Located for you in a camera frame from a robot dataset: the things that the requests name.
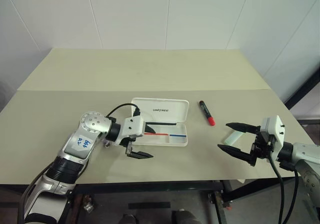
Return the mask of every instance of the marker pen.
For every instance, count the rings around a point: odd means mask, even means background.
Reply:
[[[201,107],[201,109],[202,109],[205,117],[208,119],[209,124],[210,124],[211,126],[214,126],[214,125],[216,124],[216,123],[215,123],[215,120],[214,120],[214,118],[211,116],[211,114],[210,114],[210,112],[209,112],[209,110],[208,110],[205,102],[204,102],[203,100],[201,100],[201,101],[199,102],[199,104],[200,104],[200,107]]]

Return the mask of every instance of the white eraser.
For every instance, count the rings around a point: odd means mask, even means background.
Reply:
[[[243,134],[243,132],[235,130],[227,137],[227,139],[224,140],[224,144],[232,146]]]

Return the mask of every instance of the white wall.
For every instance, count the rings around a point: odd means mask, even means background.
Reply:
[[[320,83],[291,108],[291,113],[300,120],[320,119]]]
[[[52,47],[239,48],[285,101],[319,66],[319,6],[319,0],[0,0],[0,93],[6,92],[0,109]]]

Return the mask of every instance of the beige tabletop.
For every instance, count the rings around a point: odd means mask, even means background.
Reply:
[[[239,50],[53,49],[20,91],[198,91],[270,87]]]
[[[0,183],[27,184],[51,162],[68,135],[78,126],[82,113],[108,113],[134,97],[185,99],[190,102],[186,121],[185,147],[136,146],[136,151],[154,155],[133,159],[125,148],[98,145],[86,172],[78,183],[120,183],[144,181],[191,181],[256,179],[275,177],[267,161],[255,167],[221,151],[217,144],[231,133],[229,122],[260,125],[264,117],[280,115],[286,126],[285,141],[312,144],[272,90],[209,91],[19,91],[0,113]],[[208,125],[198,101],[204,100],[216,126]],[[114,114],[121,120],[130,115],[123,107]],[[243,135],[236,147],[249,152],[255,136]],[[283,177],[292,173],[280,170]]]
[[[260,125],[264,117],[279,115],[285,141],[313,143],[237,50],[54,49],[0,113],[0,184],[28,184],[54,160],[83,113],[106,114],[134,97],[188,100],[188,145],[135,146],[154,157],[133,159],[124,147],[99,144],[77,183],[275,177],[265,159],[252,167],[217,147],[232,132],[229,122]],[[208,125],[199,100],[216,126]],[[130,114],[123,107],[114,116],[121,121]],[[245,134],[234,146],[249,152],[254,139]]]

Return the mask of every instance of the silver robotic arm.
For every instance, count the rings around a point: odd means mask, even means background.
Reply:
[[[250,153],[233,146],[218,144],[220,149],[252,166],[256,165],[257,158],[272,158],[280,162],[279,166],[285,170],[297,170],[313,204],[320,207],[320,146],[284,142],[285,125],[279,116],[265,118],[260,126],[238,122],[226,125],[239,132],[255,134],[255,140]]]
[[[126,118],[118,124],[98,112],[86,112],[80,119],[78,129],[37,180],[30,195],[27,197],[26,194],[24,212],[23,215],[18,214],[18,223],[57,223],[60,220],[68,204],[67,196],[75,188],[77,178],[86,168],[93,149],[101,139],[126,147],[129,157],[151,158],[148,153],[133,152],[131,147],[132,141],[144,135],[145,128],[140,115]]]

